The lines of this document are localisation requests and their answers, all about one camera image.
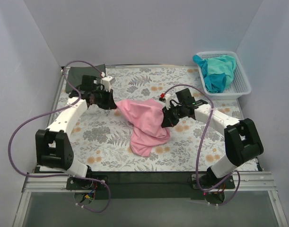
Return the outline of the pink t-shirt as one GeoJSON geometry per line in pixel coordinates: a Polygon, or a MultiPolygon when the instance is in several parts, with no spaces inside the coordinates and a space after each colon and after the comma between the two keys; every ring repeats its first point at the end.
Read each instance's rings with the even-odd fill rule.
{"type": "Polygon", "coordinates": [[[130,139],[132,152],[141,157],[149,157],[154,147],[170,140],[170,130],[162,128],[162,104],[153,99],[135,101],[130,99],[116,103],[125,119],[133,124],[130,139]]]}

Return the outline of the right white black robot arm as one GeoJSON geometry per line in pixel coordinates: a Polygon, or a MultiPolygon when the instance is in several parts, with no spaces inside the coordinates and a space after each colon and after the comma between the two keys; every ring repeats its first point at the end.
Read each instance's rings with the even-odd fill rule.
{"type": "Polygon", "coordinates": [[[165,103],[162,109],[163,128],[174,127],[180,119],[192,118],[206,124],[224,136],[225,155],[210,166],[203,175],[195,171],[195,187],[202,191],[212,190],[223,184],[238,167],[264,152],[255,123],[246,118],[240,120],[228,116],[214,108],[211,101],[195,100],[190,90],[185,88],[176,93],[174,100],[168,93],[160,95],[165,103]]]}

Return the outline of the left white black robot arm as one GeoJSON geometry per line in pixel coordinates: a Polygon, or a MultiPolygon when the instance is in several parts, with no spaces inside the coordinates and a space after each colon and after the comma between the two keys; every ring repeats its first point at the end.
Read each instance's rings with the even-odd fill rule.
{"type": "Polygon", "coordinates": [[[72,130],[91,106],[104,110],[116,109],[111,85],[115,78],[101,73],[99,77],[84,75],[81,84],[74,87],[67,108],[45,129],[35,134],[36,158],[41,166],[57,169],[69,175],[86,177],[89,167],[74,157],[70,144],[72,130]]]}

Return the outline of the floral patterned table mat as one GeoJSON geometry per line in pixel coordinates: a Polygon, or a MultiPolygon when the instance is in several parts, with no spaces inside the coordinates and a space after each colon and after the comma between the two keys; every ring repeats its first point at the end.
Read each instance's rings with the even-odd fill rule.
{"type": "Polygon", "coordinates": [[[94,171],[205,171],[225,155],[224,135],[183,118],[162,129],[162,92],[189,88],[202,98],[197,68],[108,68],[114,110],[83,101],[55,115],[49,129],[68,133],[74,159],[94,171]]]}

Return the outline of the folded dark grey t-shirt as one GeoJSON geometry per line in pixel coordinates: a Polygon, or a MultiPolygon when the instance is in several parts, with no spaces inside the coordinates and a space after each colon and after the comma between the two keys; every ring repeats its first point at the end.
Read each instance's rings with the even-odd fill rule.
{"type": "MultiPolygon", "coordinates": [[[[97,65],[96,68],[101,72],[106,72],[105,64],[97,65]]],[[[68,81],[74,87],[81,85],[83,75],[100,77],[100,73],[92,67],[71,67],[68,73],[68,81]]],[[[72,92],[72,87],[66,84],[65,92],[72,92]]]]}

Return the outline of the teal t-shirt in basket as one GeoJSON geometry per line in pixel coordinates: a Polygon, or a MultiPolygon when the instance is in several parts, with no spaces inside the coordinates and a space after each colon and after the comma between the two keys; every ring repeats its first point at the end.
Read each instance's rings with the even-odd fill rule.
{"type": "Polygon", "coordinates": [[[233,82],[236,69],[235,57],[221,55],[203,59],[199,55],[195,55],[193,61],[200,67],[205,87],[209,93],[223,93],[233,82]]]}

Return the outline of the white plastic basket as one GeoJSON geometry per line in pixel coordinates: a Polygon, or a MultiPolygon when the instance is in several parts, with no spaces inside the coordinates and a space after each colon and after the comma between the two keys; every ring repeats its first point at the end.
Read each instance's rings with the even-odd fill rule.
{"type": "Polygon", "coordinates": [[[209,58],[219,57],[221,55],[228,55],[228,56],[234,57],[236,60],[236,68],[234,70],[234,79],[230,83],[229,88],[225,89],[223,93],[210,93],[207,91],[201,68],[198,67],[198,72],[199,72],[200,79],[202,82],[203,91],[208,97],[210,97],[211,99],[230,100],[230,99],[237,99],[240,96],[250,94],[251,92],[250,83],[241,65],[241,62],[235,52],[206,51],[206,52],[198,52],[197,55],[200,56],[202,59],[209,59],[209,58]]]}

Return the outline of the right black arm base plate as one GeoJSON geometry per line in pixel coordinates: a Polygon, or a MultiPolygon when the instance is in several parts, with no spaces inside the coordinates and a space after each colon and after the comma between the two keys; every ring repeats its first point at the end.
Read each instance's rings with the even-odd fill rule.
{"type": "MultiPolygon", "coordinates": [[[[209,176],[208,172],[199,172],[198,173],[198,178],[199,178],[199,183],[203,189],[208,189],[213,187],[214,185],[218,184],[221,180],[223,180],[225,177],[222,178],[216,178],[213,176],[209,176]]],[[[197,182],[196,182],[196,174],[192,173],[189,178],[187,179],[188,184],[193,188],[193,189],[199,189],[197,187],[197,182]]],[[[232,175],[229,175],[228,178],[226,178],[225,181],[223,181],[221,184],[219,184],[216,189],[220,189],[225,187],[225,189],[234,189],[236,186],[232,175]]]]}

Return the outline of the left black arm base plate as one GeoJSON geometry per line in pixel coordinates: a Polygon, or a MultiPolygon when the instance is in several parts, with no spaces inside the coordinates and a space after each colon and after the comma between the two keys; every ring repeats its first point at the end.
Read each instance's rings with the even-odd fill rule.
{"type": "MultiPolygon", "coordinates": [[[[108,175],[93,175],[90,178],[108,183],[108,175]]],[[[82,180],[76,177],[69,177],[66,184],[66,190],[92,190],[94,187],[97,190],[105,190],[105,186],[96,181],[82,180]]]]}

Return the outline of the aluminium frame rail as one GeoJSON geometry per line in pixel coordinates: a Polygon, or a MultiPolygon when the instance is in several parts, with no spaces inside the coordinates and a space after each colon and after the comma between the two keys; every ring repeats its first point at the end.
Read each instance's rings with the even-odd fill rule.
{"type": "MultiPolygon", "coordinates": [[[[95,172],[94,175],[108,175],[108,186],[182,186],[189,185],[187,179],[193,172],[95,172]]],[[[24,189],[29,191],[66,190],[68,176],[27,178],[24,189]]],[[[241,191],[273,191],[276,185],[270,172],[242,171],[241,191]]]]}

